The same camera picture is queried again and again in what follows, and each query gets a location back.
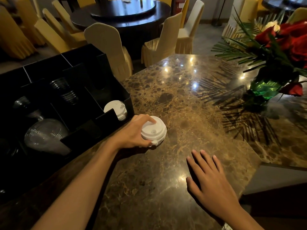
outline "brown marble surface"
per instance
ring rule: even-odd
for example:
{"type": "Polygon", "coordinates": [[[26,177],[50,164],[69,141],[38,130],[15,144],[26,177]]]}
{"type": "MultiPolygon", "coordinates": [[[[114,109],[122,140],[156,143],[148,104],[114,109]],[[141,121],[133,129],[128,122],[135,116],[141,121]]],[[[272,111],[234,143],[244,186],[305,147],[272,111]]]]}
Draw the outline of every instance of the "brown marble surface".
{"type": "MultiPolygon", "coordinates": [[[[221,229],[186,190],[186,157],[192,149],[217,155],[238,197],[261,163],[259,156],[264,162],[307,167],[306,99],[284,96],[271,100],[262,115],[243,112],[236,118],[240,96],[255,76],[243,76],[242,70],[215,57],[174,55],[123,82],[136,114],[159,116],[167,136],[159,147],[112,168],[93,229],[221,229]]],[[[97,148],[0,206],[0,229],[29,229],[97,148]]]]}

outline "hand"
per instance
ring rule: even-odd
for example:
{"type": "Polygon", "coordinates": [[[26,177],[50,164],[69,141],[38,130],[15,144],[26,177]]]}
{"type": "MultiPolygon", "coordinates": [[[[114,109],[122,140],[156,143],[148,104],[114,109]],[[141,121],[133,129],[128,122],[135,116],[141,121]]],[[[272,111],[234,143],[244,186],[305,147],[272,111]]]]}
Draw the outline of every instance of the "hand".
{"type": "Polygon", "coordinates": [[[187,177],[188,190],[205,208],[227,222],[230,214],[239,211],[241,206],[225,177],[221,162],[216,156],[213,156],[212,159],[204,150],[201,150],[200,153],[193,150],[192,154],[198,164],[189,156],[187,161],[196,174],[201,189],[192,178],[187,177]]]}
{"type": "Polygon", "coordinates": [[[156,121],[149,115],[135,115],[131,121],[119,132],[117,132],[111,139],[117,146],[117,149],[121,148],[133,148],[137,146],[149,147],[151,146],[150,140],[145,140],[141,136],[142,126],[150,121],[156,123],[156,121]]]}

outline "stack of cup lids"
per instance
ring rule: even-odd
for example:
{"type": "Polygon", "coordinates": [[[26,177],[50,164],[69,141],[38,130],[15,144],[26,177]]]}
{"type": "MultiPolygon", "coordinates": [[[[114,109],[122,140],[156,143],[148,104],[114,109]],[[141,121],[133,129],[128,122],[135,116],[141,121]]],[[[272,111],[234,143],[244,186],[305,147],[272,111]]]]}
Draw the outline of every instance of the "stack of cup lids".
{"type": "Polygon", "coordinates": [[[111,109],[115,111],[115,114],[117,115],[118,120],[123,121],[126,119],[127,110],[123,102],[119,100],[110,101],[109,103],[106,104],[103,111],[106,113],[111,109]]]}
{"type": "Polygon", "coordinates": [[[156,120],[156,123],[146,122],[142,127],[141,135],[144,139],[151,140],[153,145],[158,146],[166,136],[166,126],[160,118],[151,117],[156,120]]]}

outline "white cup lid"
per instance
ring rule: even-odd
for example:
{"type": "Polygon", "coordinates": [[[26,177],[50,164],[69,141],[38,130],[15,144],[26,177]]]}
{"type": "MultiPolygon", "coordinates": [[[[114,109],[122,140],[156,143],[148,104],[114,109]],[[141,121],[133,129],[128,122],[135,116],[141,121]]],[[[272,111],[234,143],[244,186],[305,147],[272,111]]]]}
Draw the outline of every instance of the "white cup lid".
{"type": "Polygon", "coordinates": [[[111,109],[114,109],[115,114],[117,115],[117,117],[120,117],[120,118],[123,117],[127,113],[125,104],[119,100],[114,100],[114,101],[110,101],[109,103],[107,103],[103,111],[106,113],[111,109]]]}
{"type": "Polygon", "coordinates": [[[156,123],[146,122],[142,127],[141,135],[144,139],[160,141],[166,134],[166,126],[160,118],[151,117],[156,120],[156,123]]]}

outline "bouquet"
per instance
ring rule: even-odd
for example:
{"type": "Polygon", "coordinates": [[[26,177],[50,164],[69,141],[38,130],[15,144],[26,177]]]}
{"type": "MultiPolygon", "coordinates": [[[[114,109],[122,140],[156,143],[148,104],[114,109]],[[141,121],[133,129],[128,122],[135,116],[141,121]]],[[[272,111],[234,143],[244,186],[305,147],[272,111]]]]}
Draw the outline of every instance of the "bouquet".
{"type": "MultiPolygon", "coordinates": [[[[303,95],[302,83],[305,81],[300,82],[299,79],[300,75],[307,77],[307,16],[293,24],[281,23],[284,14],[284,11],[279,15],[271,13],[252,23],[243,23],[236,12],[235,20],[239,30],[233,38],[224,37],[224,41],[212,49],[221,53],[217,57],[228,61],[240,59],[238,64],[247,63],[252,66],[243,73],[259,68],[267,71],[259,72],[250,88],[275,84],[276,92],[270,91],[263,96],[264,99],[270,99],[279,92],[303,95]]],[[[263,93],[252,91],[256,96],[263,93]]]]}

